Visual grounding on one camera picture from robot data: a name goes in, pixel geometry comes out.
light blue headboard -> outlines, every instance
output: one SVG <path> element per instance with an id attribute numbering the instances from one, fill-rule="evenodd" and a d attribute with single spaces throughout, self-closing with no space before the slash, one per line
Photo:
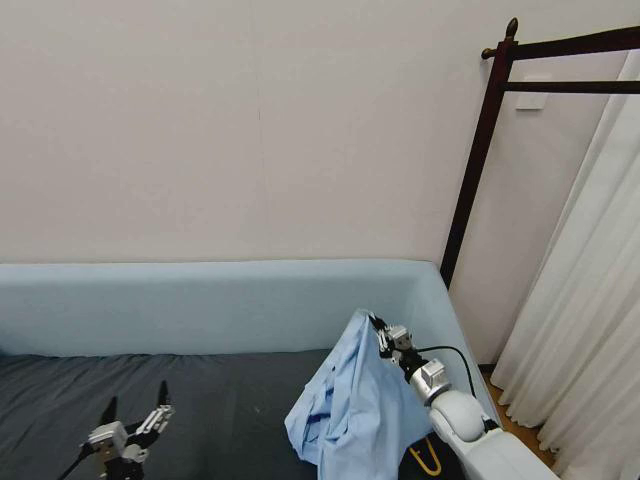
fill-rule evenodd
<path id="1" fill-rule="evenodd" d="M 0 353 L 330 348 L 359 307 L 403 323 L 418 346 L 458 347 L 483 385 L 437 269 L 403 260 L 0 265 Z M 466 386 L 460 359 L 438 357 Z"/>

wooden finial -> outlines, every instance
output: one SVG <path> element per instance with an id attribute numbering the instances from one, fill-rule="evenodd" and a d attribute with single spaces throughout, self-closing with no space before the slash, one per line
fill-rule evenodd
<path id="1" fill-rule="evenodd" d="M 485 48 L 482 51 L 482 53 L 480 54 L 480 56 L 485 60 L 487 58 L 495 57 L 496 56 L 496 50 L 495 50 L 495 48 Z"/>
<path id="2" fill-rule="evenodd" d="M 507 25 L 507 37 L 515 37 L 516 32 L 518 31 L 518 19 L 513 17 Z"/>

white wall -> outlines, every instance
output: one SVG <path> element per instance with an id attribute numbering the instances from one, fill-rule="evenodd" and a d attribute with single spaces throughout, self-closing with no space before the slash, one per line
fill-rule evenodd
<path id="1" fill-rule="evenodd" d="M 2 2 L 0 261 L 439 261 L 488 75 L 479 53 L 512 15 L 538 41 L 633 24 L 640 5 Z M 621 57 L 572 62 L 567 76 L 614 78 Z M 481 362 L 602 105 L 505 105 L 453 291 Z"/>

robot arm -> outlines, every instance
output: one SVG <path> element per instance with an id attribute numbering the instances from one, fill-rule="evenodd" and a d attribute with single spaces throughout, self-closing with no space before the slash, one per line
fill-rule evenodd
<path id="1" fill-rule="evenodd" d="M 94 453 L 97 454 L 100 464 L 99 478 L 144 478 L 142 464 L 149 455 L 149 447 L 158 439 L 175 413 L 169 399 L 167 382 L 163 381 L 160 385 L 156 408 L 142 422 L 124 426 L 116 420 L 117 404 L 117 397 L 113 397 L 102 413 L 100 425 L 89 434 L 76 461 L 58 477 L 58 480 L 66 478 L 82 460 Z"/>
<path id="2" fill-rule="evenodd" d="M 407 383 L 429 407 L 438 436 L 460 459 L 471 480 L 559 480 L 520 440 L 503 431 L 468 393 L 451 388 L 444 365 L 427 361 L 413 347 L 402 325 L 369 317 L 380 356 L 397 364 Z"/>

bed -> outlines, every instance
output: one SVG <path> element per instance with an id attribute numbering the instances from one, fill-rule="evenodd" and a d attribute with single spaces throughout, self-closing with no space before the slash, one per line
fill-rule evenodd
<path id="1" fill-rule="evenodd" d="M 146 478 L 315 478 L 283 419 L 358 307 L 472 358 L 429 262 L 4 265 L 0 305 L 2 479 L 56 478 L 112 395 L 134 422 L 163 379 L 177 413 Z M 438 356 L 469 391 L 460 358 Z M 68 478 L 95 472 L 87 460 Z"/>

